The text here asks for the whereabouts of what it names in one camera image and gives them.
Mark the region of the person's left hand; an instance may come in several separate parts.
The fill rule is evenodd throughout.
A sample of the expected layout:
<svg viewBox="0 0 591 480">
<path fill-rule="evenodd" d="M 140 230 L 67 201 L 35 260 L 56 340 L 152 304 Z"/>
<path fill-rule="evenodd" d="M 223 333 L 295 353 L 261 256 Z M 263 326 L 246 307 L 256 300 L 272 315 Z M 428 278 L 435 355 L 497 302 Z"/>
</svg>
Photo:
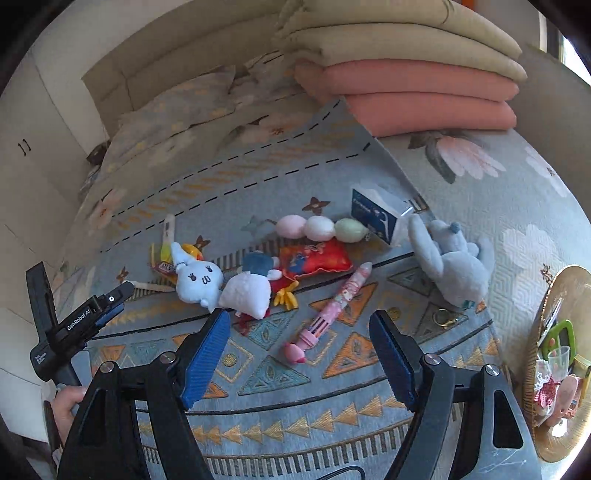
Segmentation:
<svg viewBox="0 0 591 480">
<path fill-rule="evenodd" d="M 65 445 L 70 428 L 74 421 L 72 410 L 80 404 L 87 388 L 82 386 L 66 386 L 61 389 L 51 402 L 54 422 L 62 445 Z"/>
</svg>

